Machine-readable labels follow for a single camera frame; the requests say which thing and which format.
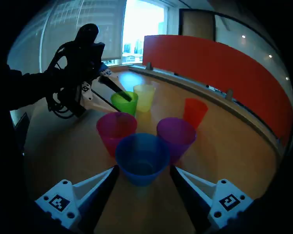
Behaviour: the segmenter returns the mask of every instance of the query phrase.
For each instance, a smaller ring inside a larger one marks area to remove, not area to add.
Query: table surface
[[[151,111],[136,113],[137,133],[156,135],[161,119],[182,118],[186,98],[207,104],[209,110],[197,129],[197,139],[178,167],[213,183],[226,178],[253,199],[265,192],[276,171],[276,155],[249,125],[174,85],[130,71],[118,75],[126,90],[141,83],[156,88]],[[97,82],[92,88],[107,99],[113,93]],[[44,99],[36,103],[25,144],[25,174],[33,199],[62,179],[75,184],[116,164],[95,128],[103,115],[90,110],[79,119],[63,120],[47,110]],[[169,168],[147,187],[131,185],[121,172],[95,228],[98,234],[194,231]]]

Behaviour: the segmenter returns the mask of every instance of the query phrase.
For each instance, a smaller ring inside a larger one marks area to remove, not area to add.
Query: red cup
[[[113,112],[101,117],[96,123],[96,129],[112,157],[115,157],[119,142],[137,129],[136,119],[127,113]]]
[[[207,111],[208,107],[204,102],[194,98],[186,98],[183,119],[191,124],[194,129],[197,129]]]

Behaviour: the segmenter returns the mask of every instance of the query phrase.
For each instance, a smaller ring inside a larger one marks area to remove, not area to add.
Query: magenta cup
[[[130,114],[114,112],[101,117],[96,123],[96,129],[109,154],[115,157],[119,142],[136,132],[137,121]]]
[[[170,164],[176,163],[197,138],[195,129],[183,119],[165,118],[156,127],[170,151]]]

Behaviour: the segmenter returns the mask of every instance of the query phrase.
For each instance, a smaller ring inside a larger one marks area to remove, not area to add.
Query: orange partition
[[[286,145],[293,123],[291,103],[278,81],[261,64],[222,43],[181,36],[146,36],[143,65],[175,72],[223,92],[258,115]]]

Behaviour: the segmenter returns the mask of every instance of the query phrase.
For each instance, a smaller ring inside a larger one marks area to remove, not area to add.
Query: purple cup
[[[170,164],[176,163],[197,138],[195,129],[183,119],[165,118],[156,127],[157,136],[170,151]]]

